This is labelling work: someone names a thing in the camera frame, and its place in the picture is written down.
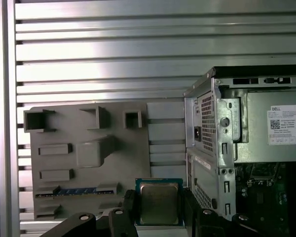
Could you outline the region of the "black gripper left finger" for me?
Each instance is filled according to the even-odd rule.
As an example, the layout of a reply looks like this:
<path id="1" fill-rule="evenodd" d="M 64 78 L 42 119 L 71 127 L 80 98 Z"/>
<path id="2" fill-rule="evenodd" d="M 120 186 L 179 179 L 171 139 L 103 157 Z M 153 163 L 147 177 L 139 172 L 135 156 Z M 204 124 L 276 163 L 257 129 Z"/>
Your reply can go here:
<path id="1" fill-rule="evenodd" d="M 137 193 L 128 190 L 122 207 L 113 208 L 99 219 L 91 213 L 77 213 L 43 234 L 44 237 L 136 237 Z"/>

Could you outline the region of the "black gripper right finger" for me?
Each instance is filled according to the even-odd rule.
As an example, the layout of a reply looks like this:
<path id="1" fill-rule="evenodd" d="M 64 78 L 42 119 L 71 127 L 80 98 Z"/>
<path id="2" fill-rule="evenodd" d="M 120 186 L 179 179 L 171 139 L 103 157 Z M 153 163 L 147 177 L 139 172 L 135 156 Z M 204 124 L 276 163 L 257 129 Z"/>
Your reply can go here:
<path id="1" fill-rule="evenodd" d="M 284 237 L 267 222 L 258 222 L 246 214 L 231 220 L 212 209 L 202 208 L 189 188 L 182 190 L 182 215 L 189 237 Z"/>

